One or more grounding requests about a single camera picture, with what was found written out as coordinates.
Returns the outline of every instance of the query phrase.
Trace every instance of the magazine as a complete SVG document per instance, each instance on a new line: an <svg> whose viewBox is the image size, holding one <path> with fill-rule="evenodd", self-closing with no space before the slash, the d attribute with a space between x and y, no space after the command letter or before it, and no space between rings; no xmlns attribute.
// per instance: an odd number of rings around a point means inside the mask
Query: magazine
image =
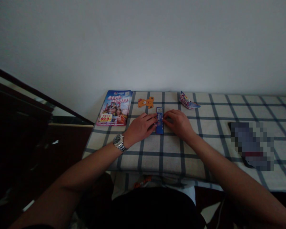
<svg viewBox="0 0 286 229"><path fill-rule="evenodd" d="M108 91L97 126L126 126L132 91Z"/></svg>

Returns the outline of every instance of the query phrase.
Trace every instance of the hand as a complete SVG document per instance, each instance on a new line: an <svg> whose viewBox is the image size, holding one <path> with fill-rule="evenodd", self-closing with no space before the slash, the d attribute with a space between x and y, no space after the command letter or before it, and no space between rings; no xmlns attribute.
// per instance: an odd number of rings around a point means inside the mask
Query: hand
<svg viewBox="0 0 286 229"><path fill-rule="evenodd" d="M155 117L157 114L141 114L138 118L133 120L124 136L124 146L130 148L133 144L147 138L156 129L156 122L158 119Z"/></svg>
<svg viewBox="0 0 286 229"><path fill-rule="evenodd" d="M173 123L166 120L168 117L173 120ZM185 142L190 141L196 135L187 116L180 110L165 112L163 123Z"/></svg>

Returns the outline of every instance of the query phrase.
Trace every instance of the crumpled wrapper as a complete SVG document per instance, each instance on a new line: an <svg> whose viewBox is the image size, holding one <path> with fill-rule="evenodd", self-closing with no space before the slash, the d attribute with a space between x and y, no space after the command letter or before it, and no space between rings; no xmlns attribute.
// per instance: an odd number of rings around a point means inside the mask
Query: crumpled wrapper
<svg viewBox="0 0 286 229"><path fill-rule="evenodd" d="M183 91L180 92L179 101L189 110L201 107L197 103L190 101Z"/></svg>

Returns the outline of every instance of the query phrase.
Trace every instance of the checkered tablecloth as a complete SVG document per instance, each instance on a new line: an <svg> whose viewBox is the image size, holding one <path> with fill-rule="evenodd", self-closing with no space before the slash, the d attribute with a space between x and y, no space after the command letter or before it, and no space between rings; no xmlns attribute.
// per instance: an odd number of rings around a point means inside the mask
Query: checkered tablecloth
<svg viewBox="0 0 286 229"><path fill-rule="evenodd" d="M184 112L197 134L222 155L271 191L286 191L286 97L243 96L207 93L185 93L201 108L187 110L179 103L177 92L134 92L127 125L124 127L95 126L83 158L105 146L140 114L178 109ZM154 107L138 108L138 99L154 97ZM274 171L257 171L245 167L231 144L228 122L263 122L274 133ZM178 182L194 180L195 184L217 187L216 180L198 155L168 127L164 135L153 133L124 152L109 168L134 174L160 175Z"/></svg>

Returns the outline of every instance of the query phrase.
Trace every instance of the finger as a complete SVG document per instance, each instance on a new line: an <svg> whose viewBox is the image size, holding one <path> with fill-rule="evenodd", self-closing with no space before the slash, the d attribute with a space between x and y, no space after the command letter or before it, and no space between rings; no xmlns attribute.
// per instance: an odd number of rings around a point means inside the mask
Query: finger
<svg viewBox="0 0 286 229"><path fill-rule="evenodd" d="M146 137L150 136L156 130L157 124L155 123L146 133Z"/></svg>
<svg viewBox="0 0 286 229"><path fill-rule="evenodd" d="M167 125L170 129L173 128L173 124L171 124L169 121L167 121L167 120L162 120L162 122L163 122L165 125Z"/></svg>
<svg viewBox="0 0 286 229"><path fill-rule="evenodd" d="M150 120L147 121L147 125L151 126L152 124L156 123L158 121L158 119L156 118L151 118Z"/></svg>
<svg viewBox="0 0 286 229"><path fill-rule="evenodd" d="M142 114L139 116L139 118L144 118L146 115L147 115L147 114L144 112L144 113L142 113Z"/></svg>
<svg viewBox="0 0 286 229"><path fill-rule="evenodd" d="M180 111L180 110L174 110L174 109L172 109L172 110L169 110L169 111L167 111L167 112L172 112L172 113L174 113L174 114L179 114L181 111Z"/></svg>
<svg viewBox="0 0 286 229"><path fill-rule="evenodd" d="M166 119L167 117L174 119L175 117L177 117L177 115L175 113L172 113L172 112L166 112L163 119Z"/></svg>
<svg viewBox="0 0 286 229"><path fill-rule="evenodd" d="M156 117L157 116L157 113L155 113L155 114L148 114L148 115L146 115L144 118L143 118L143 120L149 120L149 119L151 119L151 118L153 118L153 117Z"/></svg>

